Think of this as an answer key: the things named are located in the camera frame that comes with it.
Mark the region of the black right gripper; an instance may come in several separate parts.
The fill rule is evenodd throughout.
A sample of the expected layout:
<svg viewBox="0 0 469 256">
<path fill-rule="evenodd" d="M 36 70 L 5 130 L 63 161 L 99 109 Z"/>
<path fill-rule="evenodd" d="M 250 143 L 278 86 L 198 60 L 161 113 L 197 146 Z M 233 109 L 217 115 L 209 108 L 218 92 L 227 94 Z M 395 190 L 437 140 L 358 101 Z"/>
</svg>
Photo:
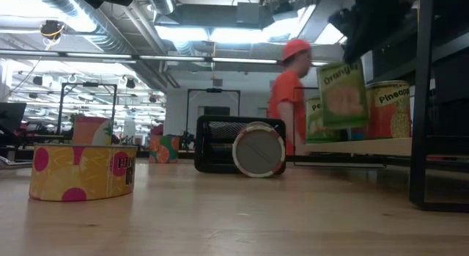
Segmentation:
<svg viewBox="0 0 469 256">
<path fill-rule="evenodd" d="M 408 0 L 355 0 L 352 9 L 357 22 L 365 29 L 356 31 L 347 40 L 343 60 L 353 63 L 372 50 L 381 41 L 380 31 L 372 28 L 393 29 L 402 22 L 412 5 Z"/>
</svg>

